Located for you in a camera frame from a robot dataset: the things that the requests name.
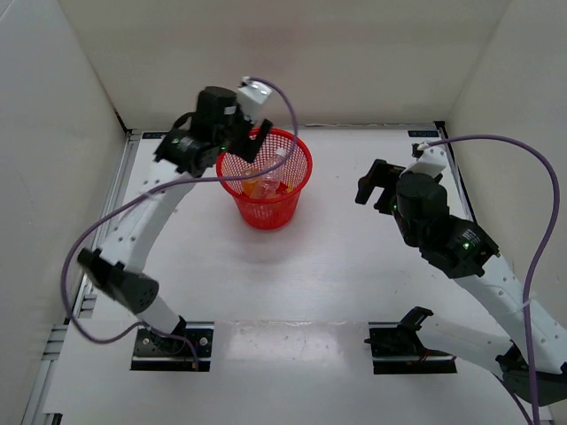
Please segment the orange plastic bottle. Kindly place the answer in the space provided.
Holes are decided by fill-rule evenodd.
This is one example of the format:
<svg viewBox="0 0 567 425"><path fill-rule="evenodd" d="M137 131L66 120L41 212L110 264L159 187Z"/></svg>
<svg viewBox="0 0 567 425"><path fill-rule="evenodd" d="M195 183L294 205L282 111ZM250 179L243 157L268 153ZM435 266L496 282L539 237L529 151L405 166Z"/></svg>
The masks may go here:
<svg viewBox="0 0 567 425"><path fill-rule="evenodd" d="M256 168L247 168L241 173L242 176L245 176L245 179L241 181L243 193L248 197L252 196L258 181L258 177L252 177L252 175L258 172Z"/></svg>

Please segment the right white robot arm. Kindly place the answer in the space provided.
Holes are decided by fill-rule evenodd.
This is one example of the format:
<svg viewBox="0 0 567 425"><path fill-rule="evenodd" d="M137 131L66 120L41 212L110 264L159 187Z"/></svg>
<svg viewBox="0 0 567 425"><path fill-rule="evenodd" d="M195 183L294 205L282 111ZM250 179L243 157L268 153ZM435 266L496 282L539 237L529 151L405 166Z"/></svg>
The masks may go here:
<svg viewBox="0 0 567 425"><path fill-rule="evenodd" d="M443 320L415 307L398 323L400 348L433 348L460 357L502 379L507 390L537 406L566 399L566 330L523 286L494 240L476 223L449 212L440 171L408 171L382 159L358 181L355 201L382 189L375 210L391 215L404 243L469 292L506 331L505 336Z"/></svg>

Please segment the clear plastic bottle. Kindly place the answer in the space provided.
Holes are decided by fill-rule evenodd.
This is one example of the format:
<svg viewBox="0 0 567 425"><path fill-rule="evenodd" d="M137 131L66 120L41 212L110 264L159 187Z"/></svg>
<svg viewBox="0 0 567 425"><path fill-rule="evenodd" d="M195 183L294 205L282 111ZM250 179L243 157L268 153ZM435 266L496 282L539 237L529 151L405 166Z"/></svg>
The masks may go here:
<svg viewBox="0 0 567 425"><path fill-rule="evenodd" d="M285 148L278 148L272 158L266 164L266 168L280 164L287 154ZM270 199L276 196L276 192L284 177L284 167L279 166L269 173L265 173L259 177L252 190L251 198L254 199Z"/></svg>

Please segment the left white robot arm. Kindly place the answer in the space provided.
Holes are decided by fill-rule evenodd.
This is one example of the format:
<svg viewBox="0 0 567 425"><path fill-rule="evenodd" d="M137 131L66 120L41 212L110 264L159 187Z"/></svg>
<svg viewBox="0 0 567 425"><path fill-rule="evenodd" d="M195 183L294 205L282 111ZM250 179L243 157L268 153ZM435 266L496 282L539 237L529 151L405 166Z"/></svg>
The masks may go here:
<svg viewBox="0 0 567 425"><path fill-rule="evenodd" d="M144 273L146 260L175 208L224 151L255 160L271 128L260 113L272 92L272 86L249 78L237 90L202 89L194 111L179 117L161 139L142 194L118 212L106 239L92 250L72 251L94 286L149 327L166 354L183 349L186 322Z"/></svg>

